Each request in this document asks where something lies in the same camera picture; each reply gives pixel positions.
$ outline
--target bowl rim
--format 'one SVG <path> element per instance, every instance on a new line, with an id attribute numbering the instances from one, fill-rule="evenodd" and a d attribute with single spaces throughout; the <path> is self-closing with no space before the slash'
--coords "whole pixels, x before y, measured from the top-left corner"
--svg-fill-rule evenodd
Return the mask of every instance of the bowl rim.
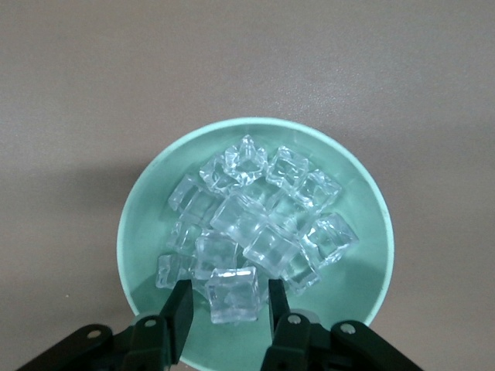
<path id="1" fill-rule="evenodd" d="M 155 158 L 146 166 L 145 170 L 138 177 L 138 180 L 132 186 L 130 193 L 125 201 L 124 208 L 121 213 L 121 218 L 118 224 L 118 234 L 117 234 L 117 265 L 118 265 L 118 275 L 121 281 L 121 286 L 124 290 L 125 297 L 129 306 L 131 307 L 133 313 L 135 315 L 139 315 L 139 311 L 134 303 L 134 300 L 131 296 L 131 291 L 129 290 L 128 282 L 125 279 L 124 275 L 124 257 L 122 253 L 123 239 L 124 239 L 124 229 L 125 224 L 127 222 L 127 215 L 129 213 L 129 209 L 131 208 L 132 200 L 134 199 L 134 194 L 140 188 L 140 184 L 143 182 L 143 179 L 146 179 L 148 173 L 152 172 L 155 165 L 160 163 L 164 158 L 173 153 L 177 148 L 181 147 L 188 141 L 193 140 L 201 135 L 210 133 L 211 131 L 217 131 L 222 128 L 231 128 L 233 126 L 244 126 L 244 125 L 272 125 L 279 126 L 284 128 L 289 128 L 294 131 L 300 131 L 304 134 L 312 136 L 320 141 L 327 143 L 330 147 L 336 149 L 339 153 L 345 156 L 359 171 L 359 173 L 366 179 L 368 184 L 371 187 L 373 194 L 378 201 L 380 206 L 381 214 L 384 218 L 386 239 L 387 239 L 387 264 L 385 268 L 384 275 L 384 284 L 381 287 L 380 293 L 377 297 L 377 300 L 374 303 L 373 308 L 370 310 L 370 313 L 364 320 L 364 324 L 369 325 L 373 319 L 376 317 L 378 311 L 380 310 L 382 304 L 384 303 L 385 296 L 388 292 L 388 288 L 390 287 L 392 271 L 394 267 L 394 233 L 392 229 L 391 216 L 387 208 L 387 204 L 383 195 L 381 194 L 380 189 L 378 188 L 377 183 L 374 181 L 371 174 L 366 170 L 364 165 L 360 163 L 356 156 L 354 156 L 349 150 L 343 147 L 338 141 L 332 139 L 327 134 L 322 133 L 321 131 L 316 130 L 315 128 L 311 128 L 304 124 L 299 124 L 293 121 L 287 121 L 280 118 L 274 117 L 238 117 L 231 118 L 228 120 L 218 121 L 212 124 L 205 125 L 201 128 L 198 128 L 194 131 L 191 131 L 188 134 L 183 135 L 181 138 L 174 141 L 168 147 L 163 149 Z"/>

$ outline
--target beige table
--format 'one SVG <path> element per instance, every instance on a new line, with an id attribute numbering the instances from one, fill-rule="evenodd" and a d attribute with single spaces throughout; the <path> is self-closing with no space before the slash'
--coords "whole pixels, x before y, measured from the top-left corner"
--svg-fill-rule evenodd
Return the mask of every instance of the beige table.
<path id="1" fill-rule="evenodd" d="M 377 332 L 427 370 L 493 368 L 495 2 L 2 0 L 0 36 L 1 369 L 128 325 L 128 192 L 240 116 L 318 128 L 377 180 L 396 238 Z"/>

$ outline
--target metal screw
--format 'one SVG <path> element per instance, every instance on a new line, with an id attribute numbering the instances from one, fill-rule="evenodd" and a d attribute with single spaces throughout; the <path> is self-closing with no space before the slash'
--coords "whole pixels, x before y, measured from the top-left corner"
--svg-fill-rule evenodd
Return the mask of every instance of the metal screw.
<path id="1" fill-rule="evenodd" d="M 298 325 L 299 323 L 301 323 L 301 317 L 299 317 L 298 315 L 290 315 L 289 317 L 287 317 L 287 321 L 288 323 L 292 323 L 293 325 Z"/>
<path id="2" fill-rule="evenodd" d="M 352 335 L 356 333 L 356 329 L 350 323 L 343 323 L 340 325 L 340 331 Z"/>
<path id="3" fill-rule="evenodd" d="M 93 330 L 93 331 L 90 331 L 90 332 L 86 335 L 86 337 L 87 337 L 88 339 L 95 339 L 95 338 L 97 338 L 97 337 L 98 337 L 98 336 L 100 336 L 100 335 L 101 335 L 101 331 L 100 331 L 100 330 Z"/>
<path id="4" fill-rule="evenodd" d="M 154 319 L 149 319 L 145 322 L 145 327 L 153 327 L 154 325 L 156 325 L 156 321 Z"/>

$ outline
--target bowl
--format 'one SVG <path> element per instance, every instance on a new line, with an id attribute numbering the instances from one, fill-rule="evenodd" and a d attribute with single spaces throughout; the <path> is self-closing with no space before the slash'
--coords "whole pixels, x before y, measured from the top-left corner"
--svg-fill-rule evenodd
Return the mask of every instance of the bowl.
<path id="1" fill-rule="evenodd" d="M 333 210 L 360 242 L 335 264 L 322 269 L 322 281 L 301 296 L 289 296 L 291 309 L 312 311 L 323 327 L 353 319 L 371 323 L 391 280 L 394 238 L 390 215 L 377 184 L 342 145 L 320 131 L 291 121 L 243 117 L 217 122 L 175 141 L 145 169 L 132 188 L 118 227 L 118 272 L 136 314 L 159 311 L 170 290 L 155 287 L 156 260 L 177 215 L 169 195 L 187 172 L 197 172 L 211 156 L 250 134 L 269 157 L 285 145 L 306 156 L 343 187 Z M 266 305 L 256 322 L 214 325 L 206 301 L 194 294 L 194 319 L 181 360 L 200 370 L 259 370 L 271 345 Z"/>

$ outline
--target pile of ice cubes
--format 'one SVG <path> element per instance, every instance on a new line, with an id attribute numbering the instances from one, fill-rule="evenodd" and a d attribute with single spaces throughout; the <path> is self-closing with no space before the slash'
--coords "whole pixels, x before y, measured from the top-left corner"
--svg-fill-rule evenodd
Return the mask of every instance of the pile of ice cubes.
<path id="1" fill-rule="evenodd" d="M 192 280 L 213 323 L 256 320 L 268 279 L 282 278 L 301 294 L 358 241 L 331 212 L 342 187 L 289 148 L 268 159 L 246 135 L 199 176 L 185 175 L 169 197 L 179 218 L 166 243 L 173 253 L 158 259 L 156 286 Z"/>

